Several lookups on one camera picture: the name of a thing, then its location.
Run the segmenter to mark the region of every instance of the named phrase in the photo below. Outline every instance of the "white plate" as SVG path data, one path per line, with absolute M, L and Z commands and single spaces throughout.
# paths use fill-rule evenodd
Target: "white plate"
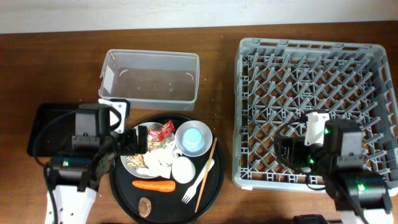
M 155 122 L 146 122 L 146 123 L 140 124 L 140 126 L 147 126 L 147 128 L 158 130 L 163 126 L 163 124 L 159 124 L 159 123 L 155 123 Z M 138 126 L 135 126 L 134 129 L 138 133 Z M 172 139 L 174 139 L 174 137 L 175 137 L 174 133 L 172 133 L 170 136 L 172 137 Z M 131 168 L 127 165 L 126 158 L 127 158 L 127 156 L 120 156 L 120 160 L 122 161 L 124 168 L 126 168 L 126 170 L 129 171 L 130 174 L 135 175 L 136 177 L 139 177 L 139 178 L 143 178 L 143 179 L 150 179 L 150 178 L 158 177 L 158 175 L 157 176 L 148 176 L 148 175 L 137 173 L 136 168 Z

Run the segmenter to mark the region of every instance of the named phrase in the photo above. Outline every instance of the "red packet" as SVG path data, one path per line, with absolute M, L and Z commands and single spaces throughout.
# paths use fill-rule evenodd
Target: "red packet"
M 152 130 L 151 128 L 148 129 L 148 139 L 160 142 L 163 141 L 165 138 L 169 137 L 174 132 L 174 125 L 172 121 L 165 123 L 162 128 L 158 131 Z

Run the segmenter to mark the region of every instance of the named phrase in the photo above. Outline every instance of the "wooden table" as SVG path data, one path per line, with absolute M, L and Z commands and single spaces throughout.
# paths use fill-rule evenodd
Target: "wooden table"
M 231 181 L 234 128 L 234 58 L 244 37 L 381 44 L 398 81 L 398 22 L 302 24 L 196 29 L 114 30 L 0 35 L 0 222 L 43 223 L 46 191 L 42 169 L 26 153 L 37 107 L 44 102 L 96 102 L 100 71 L 109 49 L 193 52 L 200 57 L 195 110 L 224 149 L 220 196 L 197 223 L 280 223 L 294 215 L 339 220 L 326 194 L 241 190 Z M 164 111 L 131 110 L 128 125 Z M 398 197 L 392 199 L 398 219 Z M 101 179 L 88 223 L 132 223 Z

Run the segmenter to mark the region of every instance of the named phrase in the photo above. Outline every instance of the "light blue cup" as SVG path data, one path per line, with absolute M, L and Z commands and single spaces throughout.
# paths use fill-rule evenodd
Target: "light blue cup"
M 189 157 L 201 156 L 213 143 L 210 128 L 200 121 L 187 121 L 175 132 L 178 153 Z
M 184 132 L 182 145 L 188 152 L 198 152 L 205 146 L 205 139 L 197 128 L 190 128 Z

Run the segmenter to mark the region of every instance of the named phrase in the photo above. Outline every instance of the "black cable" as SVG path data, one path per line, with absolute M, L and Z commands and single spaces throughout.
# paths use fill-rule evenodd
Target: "black cable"
M 306 121 L 307 121 L 307 117 L 306 117 L 305 115 L 303 115 L 303 116 L 301 116 L 301 117 L 299 117 L 299 118 L 297 118 L 297 119 L 295 119 L 295 120 L 293 120 L 293 121 L 290 121 L 290 122 L 288 122 L 288 123 L 283 124 L 283 125 L 277 130 L 277 134 L 276 134 L 275 140 L 278 139 L 278 137 L 280 136 L 280 133 L 282 132 L 282 130 L 283 130 L 284 128 L 286 128 L 287 126 L 291 125 L 292 123 L 296 123 L 296 122 L 298 122 L 298 123 L 304 123 L 304 122 L 306 122 Z M 283 163 L 283 165 L 285 165 L 285 166 L 288 167 L 289 169 L 293 170 L 294 172 L 297 172 L 298 174 L 304 174 L 304 175 L 305 175 L 305 184 L 307 185 L 307 187 L 308 187 L 309 189 L 311 189 L 311 190 L 325 190 L 325 189 L 326 189 L 326 187 L 320 187 L 320 188 L 317 188 L 317 189 L 316 189 L 316 188 L 313 188 L 313 187 L 310 187 L 310 186 L 309 186 L 309 180 L 310 180 L 310 175 L 311 175 L 311 173 L 304 173 L 302 170 L 300 170 L 300 169 L 298 169 L 298 168 L 296 168 L 296 167 L 291 167 L 291 166 L 289 166 L 289 164 L 287 163 L 287 161 L 285 160 L 285 158 L 283 158 L 282 155 L 279 153 L 279 142 L 278 142 L 278 141 L 276 141 L 276 142 L 277 142 L 277 147 L 275 147 L 274 150 L 275 150 L 276 153 L 277 153 L 277 158 L 278 158 L 278 160 L 281 161 L 281 163 Z
M 120 155 L 121 148 L 118 145 L 118 140 L 116 140 L 115 137 L 113 137 L 112 135 L 108 135 L 108 137 L 110 137 L 112 139 L 112 142 L 113 142 L 113 146 L 112 147 L 113 147 L 113 151 L 115 152 L 115 154 L 114 154 L 112 159 L 115 159 L 118 155 Z
M 338 154 L 337 154 L 337 153 L 334 154 L 334 155 L 332 155 L 330 161 L 333 161 L 334 158 L 336 158 L 336 157 L 338 157 Z M 332 166 L 332 163 L 329 163 L 329 170 L 331 170 L 331 166 Z M 329 177 L 328 175 L 323 175 L 322 178 L 324 178 L 324 179 L 330 179 L 330 177 Z M 315 189 L 315 188 L 313 188 L 313 187 L 310 187 L 310 186 L 308 185 L 309 180 L 310 180 L 310 179 L 309 179 L 309 176 L 308 176 L 308 180 L 307 180 L 307 176 L 306 176 L 306 177 L 305 177 L 305 183 L 306 183 L 306 185 L 307 185 L 307 187 L 308 187 L 309 189 L 311 189 L 311 190 L 326 190 L 326 187 L 320 187 L 320 188 L 318 188 L 318 189 Z
M 55 123 L 57 123 L 58 121 L 60 121 L 60 120 L 63 119 L 64 117 L 66 117 L 66 116 L 68 116 L 68 115 L 71 115 L 71 114 L 74 114 L 74 113 L 76 113 L 76 111 L 70 111 L 70 112 L 67 112 L 67 113 L 65 113 L 65 114 L 63 114 L 63 115 L 61 115 L 61 116 L 59 116 L 59 117 L 56 117 L 55 119 L 53 119 L 52 121 L 50 121 L 46 126 L 44 126 L 44 128 L 42 128 L 42 129 L 40 130 L 40 132 L 37 134 L 37 136 L 36 136 L 36 138 L 35 138 L 35 141 L 34 141 L 34 143 L 33 143 L 33 157 L 34 157 L 35 161 L 36 161 L 40 166 L 44 167 L 44 164 L 43 164 L 42 162 L 40 162 L 39 159 L 37 158 L 37 145 L 38 145 L 39 140 L 42 138 L 43 133 L 44 133 L 50 126 L 54 125 Z
M 55 197 L 54 197 L 53 189 L 51 187 L 51 183 L 50 183 L 49 177 L 47 175 L 47 169 L 49 168 L 49 166 L 50 166 L 49 163 L 46 163 L 44 165 L 43 175 L 44 175 L 45 185 L 47 186 L 47 190 L 48 190 L 49 195 L 50 195 L 50 200 L 51 200 L 52 210 L 53 210 L 53 215 L 54 215 L 54 223 L 58 223 L 57 204 L 55 203 Z

